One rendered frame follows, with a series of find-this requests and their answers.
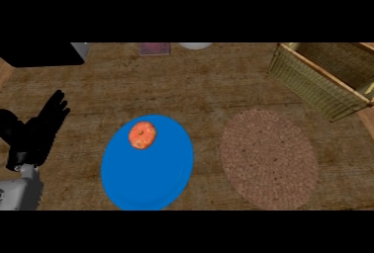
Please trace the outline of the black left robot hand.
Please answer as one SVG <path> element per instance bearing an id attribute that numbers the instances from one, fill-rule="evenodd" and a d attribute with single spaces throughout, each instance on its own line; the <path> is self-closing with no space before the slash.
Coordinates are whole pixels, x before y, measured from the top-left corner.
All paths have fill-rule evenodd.
<path id="1" fill-rule="evenodd" d="M 8 144 L 8 170 L 16 171 L 23 164 L 44 164 L 67 113 L 62 90 L 54 92 L 38 115 L 25 123 L 8 110 L 0 109 L 0 137 Z"/>

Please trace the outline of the orange cupcake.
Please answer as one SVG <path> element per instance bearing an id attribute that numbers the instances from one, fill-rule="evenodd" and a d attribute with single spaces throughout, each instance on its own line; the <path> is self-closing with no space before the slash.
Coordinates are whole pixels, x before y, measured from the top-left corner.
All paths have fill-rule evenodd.
<path id="1" fill-rule="evenodd" d="M 128 132 L 128 141 L 134 148 L 146 149 L 155 141 L 156 129 L 150 122 L 137 122 Z"/>

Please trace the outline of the blue oval placemat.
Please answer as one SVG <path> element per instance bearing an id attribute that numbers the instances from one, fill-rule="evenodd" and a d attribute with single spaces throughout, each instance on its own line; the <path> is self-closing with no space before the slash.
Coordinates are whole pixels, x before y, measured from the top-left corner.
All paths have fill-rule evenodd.
<path id="1" fill-rule="evenodd" d="M 144 149 L 131 146 L 130 129 L 149 122 L 155 141 Z M 178 198 L 192 173 L 193 150 L 181 124 L 164 115 L 134 118 L 113 133 L 101 155 L 101 189 L 124 211 L 155 211 Z"/>

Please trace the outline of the brown speckled oval placemat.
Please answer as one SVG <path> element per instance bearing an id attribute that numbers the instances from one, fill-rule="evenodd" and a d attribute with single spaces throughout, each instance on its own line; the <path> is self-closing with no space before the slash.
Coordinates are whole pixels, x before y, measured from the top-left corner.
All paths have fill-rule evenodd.
<path id="1" fill-rule="evenodd" d="M 311 143 L 298 126 L 277 113 L 240 112 L 223 129 L 221 168 L 240 197 L 263 210 L 295 210 L 317 182 Z"/>

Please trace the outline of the olive wicker basket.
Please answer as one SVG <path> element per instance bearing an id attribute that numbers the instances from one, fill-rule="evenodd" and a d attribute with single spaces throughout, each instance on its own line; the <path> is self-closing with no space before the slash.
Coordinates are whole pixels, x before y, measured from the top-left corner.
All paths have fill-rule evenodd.
<path id="1" fill-rule="evenodd" d="M 374 46 L 363 42 L 279 42 L 269 75 L 338 121 L 374 107 Z"/>

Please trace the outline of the black appliance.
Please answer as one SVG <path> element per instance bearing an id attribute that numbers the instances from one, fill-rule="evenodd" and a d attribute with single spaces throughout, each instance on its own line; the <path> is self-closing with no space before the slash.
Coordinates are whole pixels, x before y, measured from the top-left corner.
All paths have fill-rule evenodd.
<path id="1" fill-rule="evenodd" d="M 1 42 L 0 57 L 16 68 L 82 65 L 88 42 Z"/>

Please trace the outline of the purple rectangular object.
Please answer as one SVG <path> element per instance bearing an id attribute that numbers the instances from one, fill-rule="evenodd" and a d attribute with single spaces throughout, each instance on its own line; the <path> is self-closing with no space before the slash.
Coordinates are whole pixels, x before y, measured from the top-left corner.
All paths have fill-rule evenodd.
<path id="1" fill-rule="evenodd" d="M 141 42 L 141 55 L 168 55 L 171 53 L 171 44 L 168 42 Z"/>

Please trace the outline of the white round object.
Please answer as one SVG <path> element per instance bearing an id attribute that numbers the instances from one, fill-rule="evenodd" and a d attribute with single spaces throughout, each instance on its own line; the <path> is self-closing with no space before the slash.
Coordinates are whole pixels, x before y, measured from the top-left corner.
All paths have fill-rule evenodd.
<path id="1" fill-rule="evenodd" d="M 203 49 L 209 45 L 211 45 L 211 42 L 180 42 L 180 46 L 192 50 Z"/>

